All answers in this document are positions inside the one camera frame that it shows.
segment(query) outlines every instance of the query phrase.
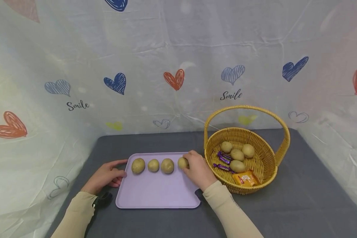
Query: beige sleeve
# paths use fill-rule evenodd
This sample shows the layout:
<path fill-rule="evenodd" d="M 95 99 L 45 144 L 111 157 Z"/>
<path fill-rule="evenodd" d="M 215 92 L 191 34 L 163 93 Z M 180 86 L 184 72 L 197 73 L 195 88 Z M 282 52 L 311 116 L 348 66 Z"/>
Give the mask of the beige sleeve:
<path fill-rule="evenodd" d="M 228 238 L 263 238 L 220 181 L 209 186 L 203 195 L 221 221 Z"/>
<path fill-rule="evenodd" d="M 86 228 L 94 215 L 93 202 L 97 196 L 80 191 L 71 200 L 61 223 L 51 238 L 84 238 Z"/>

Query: wrinkled fabric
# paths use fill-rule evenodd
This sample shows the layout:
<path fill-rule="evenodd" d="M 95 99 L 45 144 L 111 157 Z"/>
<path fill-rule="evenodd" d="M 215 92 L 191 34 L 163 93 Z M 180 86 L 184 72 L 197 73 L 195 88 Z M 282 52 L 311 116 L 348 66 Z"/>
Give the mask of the wrinkled fabric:
<path fill-rule="evenodd" d="M 241 104 L 357 204 L 357 0 L 0 0 L 0 237 L 43 237 L 97 138 Z M 229 126 L 280 127 L 230 110 L 209 129 Z"/>

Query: wrapped chocolate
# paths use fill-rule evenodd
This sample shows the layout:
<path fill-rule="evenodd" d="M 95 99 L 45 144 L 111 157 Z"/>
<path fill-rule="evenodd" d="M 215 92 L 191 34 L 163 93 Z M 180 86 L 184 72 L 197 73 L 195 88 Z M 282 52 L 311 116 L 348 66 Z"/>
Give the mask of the wrapped chocolate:
<path fill-rule="evenodd" d="M 225 166 L 225 165 L 213 163 L 213 167 L 218 167 L 218 168 L 220 168 L 222 170 L 230 171 L 232 174 L 235 173 L 233 170 L 230 169 L 230 167 Z"/>
<path fill-rule="evenodd" d="M 222 153 L 222 151 L 219 151 L 217 155 L 218 155 L 219 158 L 223 157 L 223 158 L 225 158 L 227 160 L 233 160 L 233 158 L 230 155 L 228 155 L 226 153 Z"/>
<path fill-rule="evenodd" d="M 243 173 L 232 175 L 234 181 L 241 186 L 252 187 L 260 185 L 259 180 L 256 178 L 252 170 Z"/>
<path fill-rule="evenodd" d="M 224 157 L 219 157 L 219 160 L 223 161 L 224 163 L 226 163 L 227 165 L 230 165 L 230 160 L 227 160 L 226 158 Z"/>

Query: purple tray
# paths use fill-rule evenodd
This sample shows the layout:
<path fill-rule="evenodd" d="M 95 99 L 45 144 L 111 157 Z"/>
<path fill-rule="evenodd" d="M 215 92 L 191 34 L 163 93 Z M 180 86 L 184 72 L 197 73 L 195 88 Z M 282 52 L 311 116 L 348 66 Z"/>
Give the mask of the purple tray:
<path fill-rule="evenodd" d="M 196 185 L 183 173 L 178 166 L 178 159 L 186 152 L 173 153 L 144 153 L 133 154 L 126 166 L 127 177 L 122 180 L 116 206 L 123 209 L 143 208 L 196 208 L 200 200 L 195 195 Z M 145 161 L 145 169 L 135 175 L 131 165 L 137 158 Z M 170 158 L 175 169 L 170 175 L 161 171 L 161 162 Z M 156 159 L 160 162 L 160 169 L 153 173 L 148 170 L 148 162 Z"/>

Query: basket handle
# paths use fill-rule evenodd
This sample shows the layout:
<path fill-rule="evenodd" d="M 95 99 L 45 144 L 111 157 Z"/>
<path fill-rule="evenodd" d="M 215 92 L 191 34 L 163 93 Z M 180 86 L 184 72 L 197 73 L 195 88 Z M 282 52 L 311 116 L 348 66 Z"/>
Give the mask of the basket handle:
<path fill-rule="evenodd" d="M 225 107 L 218 111 L 213 112 L 213 114 L 211 114 L 205 122 L 204 149 L 206 149 L 206 145 L 208 143 L 208 126 L 209 126 L 210 121 L 219 113 L 227 111 L 227 110 L 231 110 L 231 109 L 252 109 L 252 110 L 261 111 L 261 112 L 264 112 L 264 113 L 272 116 L 280 123 L 280 125 L 282 125 L 282 127 L 284 129 L 284 139 L 283 139 L 283 142 L 280 145 L 278 151 L 276 151 L 276 153 L 275 153 L 276 165 L 279 166 L 284 158 L 284 155 L 286 154 L 286 152 L 288 150 L 288 147 L 290 146 L 290 132 L 288 130 L 286 123 L 284 123 L 284 121 L 280 117 L 278 117 L 276 114 L 270 112 L 269 110 L 266 110 L 266 109 L 260 108 L 260 107 L 254 107 L 254 106 L 248 106 L 248 105 L 237 105 L 237 106 L 232 106 L 232 107 Z"/>

